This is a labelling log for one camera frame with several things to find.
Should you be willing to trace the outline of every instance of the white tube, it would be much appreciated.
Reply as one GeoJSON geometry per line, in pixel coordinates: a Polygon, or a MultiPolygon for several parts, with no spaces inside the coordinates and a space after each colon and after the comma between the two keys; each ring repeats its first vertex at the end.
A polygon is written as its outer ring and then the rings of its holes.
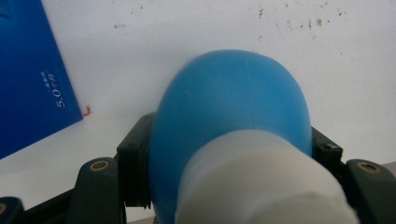
{"type": "Polygon", "coordinates": [[[224,134],[180,180],[176,224],[358,223],[337,180],[272,133],[224,134]]]}

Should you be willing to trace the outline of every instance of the white surface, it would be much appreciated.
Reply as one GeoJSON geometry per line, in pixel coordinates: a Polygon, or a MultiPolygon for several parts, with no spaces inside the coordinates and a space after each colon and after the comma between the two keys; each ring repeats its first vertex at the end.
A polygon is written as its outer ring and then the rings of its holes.
{"type": "MultiPolygon", "coordinates": [[[[303,89],[312,125],[345,149],[344,161],[396,161],[395,1],[44,5],[80,107],[93,113],[0,160],[0,195],[19,196],[25,207],[72,188],[86,161],[114,156],[177,70],[214,49],[253,50],[282,63],[303,89]]],[[[151,215],[138,209],[129,217],[151,215]]]]}
{"type": "Polygon", "coordinates": [[[332,174],[272,133],[243,130],[201,147],[180,180],[176,224],[358,223],[332,174]]]}

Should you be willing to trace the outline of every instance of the blue ball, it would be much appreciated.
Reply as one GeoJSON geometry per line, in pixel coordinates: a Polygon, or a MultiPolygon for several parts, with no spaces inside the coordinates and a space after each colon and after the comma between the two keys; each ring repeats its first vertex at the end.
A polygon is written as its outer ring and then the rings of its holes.
{"type": "Polygon", "coordinates": [[[191,156],[223,134],[246,129],[274,133],[311,156],[306,102],[281,64],[230,49],[201,55],[181,69],[150,137],[150,194],[160,223],[175,223],[178,185],[191,156]]]}

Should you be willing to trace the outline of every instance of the black plastic part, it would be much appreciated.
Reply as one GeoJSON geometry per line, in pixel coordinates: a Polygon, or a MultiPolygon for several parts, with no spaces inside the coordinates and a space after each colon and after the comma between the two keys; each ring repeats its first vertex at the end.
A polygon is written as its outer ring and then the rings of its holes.
{"type": "Polygon", "coordinates": [[[387,168],[371,161],[348,161],[343,187],[361,224],[396,223],[396,178],[387,168]]]}
{"type": "Polygon", "coordinates": [[[343,167],[341,157],[343,149],[326,137],[323,133],[312,127],[313,158],[338,179],[343,167]]]}
{"type": "Polygon", "coordinates": [[[26,211],[29,224],[63,224],[72,198],[73,190],[56,196],[26,211]]]}
{"type": "Polygon", "coordinates": [[[66,224],[126,223],[118,169],[113,158],[99,158],[81,167],[66,224]]]}
{"type": "Polygon", "coordinates": [[[0,223],[26,223],[23,205],[20,199],[14,197],[0,198],[0,223]]]}
{"type": "Polygon", "coordinates": [[[149,136],[155,113],[143,116],[117,147],[122,198],[126,206],[150,207],[149,136]]]}

